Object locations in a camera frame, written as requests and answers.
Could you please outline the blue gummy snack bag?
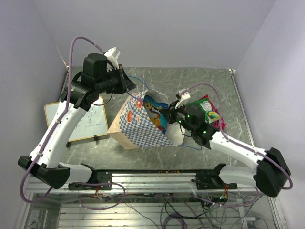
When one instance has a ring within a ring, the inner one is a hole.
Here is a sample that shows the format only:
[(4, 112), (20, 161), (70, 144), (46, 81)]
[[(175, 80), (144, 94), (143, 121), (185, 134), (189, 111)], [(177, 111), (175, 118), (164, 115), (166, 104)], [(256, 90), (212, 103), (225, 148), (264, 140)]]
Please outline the blue gummy snack bag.
[(167, 109), (168, 104), (156, 102), (151, 96), (148, 95), (144, 97), (143, 104), (149, 119), (163, 134), (165, 134), (168, 121), (161, 113), (161, 110)]

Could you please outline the green yellow candy bag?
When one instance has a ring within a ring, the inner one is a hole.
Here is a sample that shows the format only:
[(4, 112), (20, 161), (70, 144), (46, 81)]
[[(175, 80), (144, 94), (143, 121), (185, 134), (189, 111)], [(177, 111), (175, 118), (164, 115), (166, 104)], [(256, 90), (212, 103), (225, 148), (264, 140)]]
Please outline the green yellow candy bag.
[(210, 101), (210, 98), (207, 94), (197, 101), (187, 103), (186, 106), (191, 106), (193, 104), (198, 105), (200, 107), (200, 109), (204, 113), (205, 121), (208, 124), (219, 121), (220, 119), (219, 112), (217, 108), (214, 106), (214, 104)]

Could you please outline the blue checkered paper bag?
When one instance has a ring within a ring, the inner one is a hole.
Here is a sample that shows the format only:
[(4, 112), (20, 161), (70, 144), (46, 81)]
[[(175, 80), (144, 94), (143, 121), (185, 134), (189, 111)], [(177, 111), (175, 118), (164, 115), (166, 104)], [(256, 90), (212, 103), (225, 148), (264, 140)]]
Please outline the blue checkered paper bag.
[(185, 130), (178, 123), (168, 124), (165, 134), (154, 125), (144, 108), (144, 97), (148, 95), (156, 102), (169, 105), (168, 98), (165, 94), (147, 86), (142, 79), (137, 77), (133, 79), (139, 80), (147, 89), (128, 93), (129, 96), (108, 129), (108, 135), (126, 150), (152, 147), (187, 147), (197, 151), (202, 150), (201, 146), (183, 144)]

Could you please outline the pink princess snack bag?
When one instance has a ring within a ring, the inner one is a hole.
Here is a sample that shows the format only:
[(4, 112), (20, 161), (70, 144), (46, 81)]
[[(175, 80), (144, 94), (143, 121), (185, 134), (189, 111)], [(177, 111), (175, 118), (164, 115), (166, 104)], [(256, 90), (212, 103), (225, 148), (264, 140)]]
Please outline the pink princess snack bag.
[(220, 127), (222, 127), (222, 130), (224, 131), (227, 124), (224, 122), (224, 119), (220, 115), (219, 110), (217, 108), (215, 108), (215, 109), (213, 109), (213, 112), (217, 113), (218, 116), (221, 118), (221, 120), (220, 121), (217, 120), (217, 121), (212, 122), (212, 126), (218, 128), (218, 129), (220, 129)]

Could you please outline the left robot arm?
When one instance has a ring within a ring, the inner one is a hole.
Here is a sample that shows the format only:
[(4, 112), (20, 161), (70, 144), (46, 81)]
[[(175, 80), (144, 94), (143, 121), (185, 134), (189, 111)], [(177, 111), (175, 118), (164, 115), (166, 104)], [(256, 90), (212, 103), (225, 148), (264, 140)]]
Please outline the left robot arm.
[(101, 93), (124, 94), (136, 88), (118, 63), (118, 56), (117, 51), (110, 49), (105, 54), (91, 53), (85, 57), (83, 70), (69, 77), (57, 113), (43, 138), (29, 156), (19, 158), (21, 168), (53, 189), (66, 183), (80, 182), (85, 189), (97, 185), (93, 168), (60, 164), (60, 157), (77, 124)]

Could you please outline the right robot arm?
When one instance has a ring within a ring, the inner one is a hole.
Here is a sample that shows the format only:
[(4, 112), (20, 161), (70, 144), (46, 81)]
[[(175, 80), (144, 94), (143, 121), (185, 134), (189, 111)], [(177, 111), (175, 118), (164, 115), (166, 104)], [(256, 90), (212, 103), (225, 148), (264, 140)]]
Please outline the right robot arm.
[(223, 166), (210, 177), (214, 188), (222, 188), (226, 183), (239, 183), (256, 187), (263, 194), (275, 198), (286, 189), (286, 182), (291, 182), (291, 172), (278, 149), (257, 148), (226, 135), (205, 121), (200, 105), (193, 103), (176, 107), (171, 103), (161, 113), (168, 123), (179, 124), (190, 132), (190, 137), (199, 146), (221, 151), (246, 165), (236, 168)]

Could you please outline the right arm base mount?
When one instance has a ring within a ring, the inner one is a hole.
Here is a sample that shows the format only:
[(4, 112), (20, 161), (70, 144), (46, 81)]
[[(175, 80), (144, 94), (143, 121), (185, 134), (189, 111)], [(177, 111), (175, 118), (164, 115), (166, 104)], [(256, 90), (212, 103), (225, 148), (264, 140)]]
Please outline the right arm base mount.
[(219, 164), (214, 169), (198, 170), (191, 182), (196, 184), (198, 190), (224, 189), (226, 185), (228, 189), (237, 189), (236, 183), (225, 183), (220, 178), (220, 172), (224, 167), (226, 164)]

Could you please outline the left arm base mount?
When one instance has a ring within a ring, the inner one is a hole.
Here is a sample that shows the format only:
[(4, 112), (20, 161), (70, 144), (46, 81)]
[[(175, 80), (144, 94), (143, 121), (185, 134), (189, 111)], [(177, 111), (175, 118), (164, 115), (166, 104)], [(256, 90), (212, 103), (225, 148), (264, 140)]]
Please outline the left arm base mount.
[(104, 170), (95, 170), (93, 171), (88, 185), (83, 185), (79, 183), (70, 183), (68, 185), (68, 190), (72, 191), (86, 191), (86, 190), (111, 190), (110, 183), (112, 182), (112, 175), (110, 172)]

